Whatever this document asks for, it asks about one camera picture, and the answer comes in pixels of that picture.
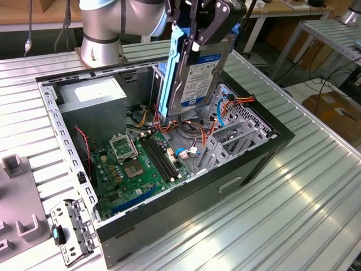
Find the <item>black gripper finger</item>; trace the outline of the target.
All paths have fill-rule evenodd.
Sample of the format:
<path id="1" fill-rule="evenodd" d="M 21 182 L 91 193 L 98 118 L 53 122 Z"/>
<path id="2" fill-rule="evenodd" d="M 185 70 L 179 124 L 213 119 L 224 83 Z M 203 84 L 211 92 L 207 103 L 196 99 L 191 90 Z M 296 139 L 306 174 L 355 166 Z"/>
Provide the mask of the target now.
<path id="1" fill-rule="evenodd" d="M 178 28 L 188 28 L 188 38 L 194 40 L 197 35 L 197 1 L 168 1 L 168 17 Z"/>
<path id="2" fill-rule="evenodd" d="M 214 19 L 202 31 L 198 38 L 195 38 L 194 44 L 205 46 L 220 43 L 231 29 L 234 27 L 232 21 L 232 12 L 234 5 L 230 1 L 217 1 L 215 4 Z"/>

